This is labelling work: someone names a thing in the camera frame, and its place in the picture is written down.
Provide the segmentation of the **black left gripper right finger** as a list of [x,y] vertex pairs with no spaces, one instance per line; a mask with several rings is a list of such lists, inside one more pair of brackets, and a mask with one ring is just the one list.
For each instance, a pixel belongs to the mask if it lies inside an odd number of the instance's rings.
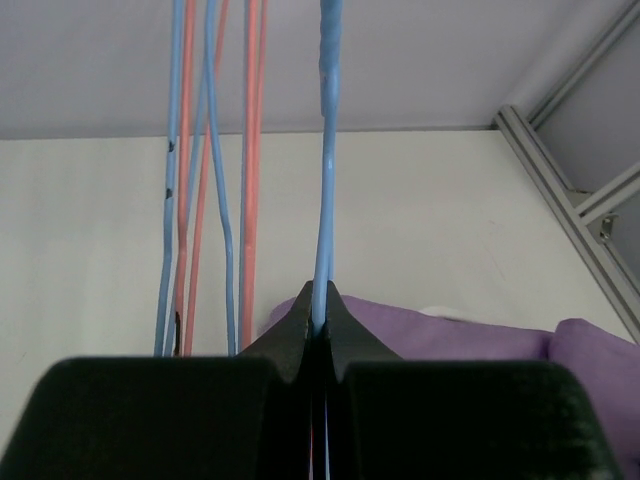
[[404,360],[327,287],[334,479],[619,479],[588,396],[543,361]]

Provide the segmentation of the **lilac purple trousers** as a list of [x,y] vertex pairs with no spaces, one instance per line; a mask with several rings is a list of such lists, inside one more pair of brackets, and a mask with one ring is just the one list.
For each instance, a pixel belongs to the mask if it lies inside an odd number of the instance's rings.
[[452,321],[346,295],[349,312],[406,360],[549,361],[583,385],[625,479],[639,476],[639,347],[584,318],[553,330]]

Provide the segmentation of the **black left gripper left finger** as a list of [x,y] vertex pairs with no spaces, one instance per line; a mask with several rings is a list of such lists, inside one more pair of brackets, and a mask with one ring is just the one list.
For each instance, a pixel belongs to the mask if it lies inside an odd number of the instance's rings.
[[37,382],[13,479],[306,479],[311,291],[233,357],[75,357]]

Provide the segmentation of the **light blue hanger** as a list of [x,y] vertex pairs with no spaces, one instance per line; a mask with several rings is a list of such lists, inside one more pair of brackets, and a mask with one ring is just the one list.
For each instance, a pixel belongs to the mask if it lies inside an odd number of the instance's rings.
[[340,98],[342,1],[321,1],[319,73],[322,136],[321,211],[312,292],[312,325],[319,335],[326,321],[327,289],[333,272],[335,158]]
[[224,26],[216,25],[217,20],[223,20],[223,14],[217,14],[217,3],[206,3],[204,24],[204,57],[201,69],[201,81],[196,115],[195,136],[205,137],[201,172],[199,177],[198,196],[196,204],[196,219],[194,224],[191,271],[189,280],[189,295],[183,354],[190,356],[193,351],[196,299],[198,290],[200,253],[203,234],[203,216],[206,200],[206,181],[208,168],[214,169],[216,193],[218,198],[219,217],[223,232],[225,253],[225,319],[227,354],[236,354],[236,318],[234,302],[234,249],[231,228],[231,218],[227,202],[226,182],[222,149],[218,128],[216,70],[219,64],[219,53],[224,43]]
[[181,91],[182,38],[184,26],[184,2],[172,2],[171,22],[171,55],[170,77],[167,111],[167,149],[165,168],[165,195],[163,203],[163,257],[160,276],[156,327],[154,337],[154,356],[162,356],[164,352],[165,327],[169,304],[169,283],[173,260],[173,192],[176,179],[176,144],[180,116],[179,97]]

